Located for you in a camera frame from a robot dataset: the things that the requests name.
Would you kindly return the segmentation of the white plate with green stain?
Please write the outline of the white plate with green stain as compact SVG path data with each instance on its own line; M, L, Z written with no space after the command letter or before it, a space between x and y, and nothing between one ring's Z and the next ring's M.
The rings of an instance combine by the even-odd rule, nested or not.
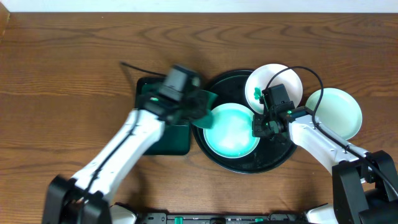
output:
M337 88L324 88L320 105L315 113L323 130L329 129L345 140L354 137L363 122L358 102L347 92Z

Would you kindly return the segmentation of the black rectangular water tray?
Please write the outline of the black rectangular water tray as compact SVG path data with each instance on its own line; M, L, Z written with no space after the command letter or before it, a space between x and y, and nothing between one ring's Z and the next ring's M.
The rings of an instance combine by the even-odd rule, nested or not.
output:
M140 104L141 96L157 89L157 86L164 81L161 77L144 77L138 79L135 90L135 103L137 108ZM144 153L146 156L166 155L183 156L190 150L190 131L191 127L187 122L180 122L165 128L163 136L151 145Z

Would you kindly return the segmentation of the white plate front green stain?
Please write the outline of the white plate front green stain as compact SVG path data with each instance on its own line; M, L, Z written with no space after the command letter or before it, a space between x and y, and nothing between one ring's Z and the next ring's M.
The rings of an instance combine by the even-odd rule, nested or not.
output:
M225 103L212 109L213 125L203 130L205 142L211 152L238 159L249 155L260 139L252 135L254 113L237 103Z

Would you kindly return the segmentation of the green scouring sponge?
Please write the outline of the green scouring sponge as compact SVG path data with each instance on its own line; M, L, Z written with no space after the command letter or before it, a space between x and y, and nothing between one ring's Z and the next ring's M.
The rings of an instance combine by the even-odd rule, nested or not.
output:
M214 123L214 117L211 107L218 95L206 90L199 90L194 97L193 109L191 110L190 122L192 125L211 129Z

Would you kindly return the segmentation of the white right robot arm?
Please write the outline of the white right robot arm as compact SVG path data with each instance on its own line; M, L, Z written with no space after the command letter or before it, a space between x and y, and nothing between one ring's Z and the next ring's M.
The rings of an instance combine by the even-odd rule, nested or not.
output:
M300 146L331 174L333 203L308 210L310 223L397 223L397 170L388 153L351 144L306 107L255 114L252 133Z

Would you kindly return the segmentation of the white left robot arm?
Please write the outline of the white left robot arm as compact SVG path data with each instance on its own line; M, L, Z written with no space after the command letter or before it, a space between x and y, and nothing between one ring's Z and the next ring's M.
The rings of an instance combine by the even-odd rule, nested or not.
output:
M117 134L71 179L56 176L45 200L42 223L136 223L137 215L113 205L120 183L136 162L164 134L167 124L187 119L200 127L213 122L210 107L217 95L205 90L181 93L149 91L139 98Z

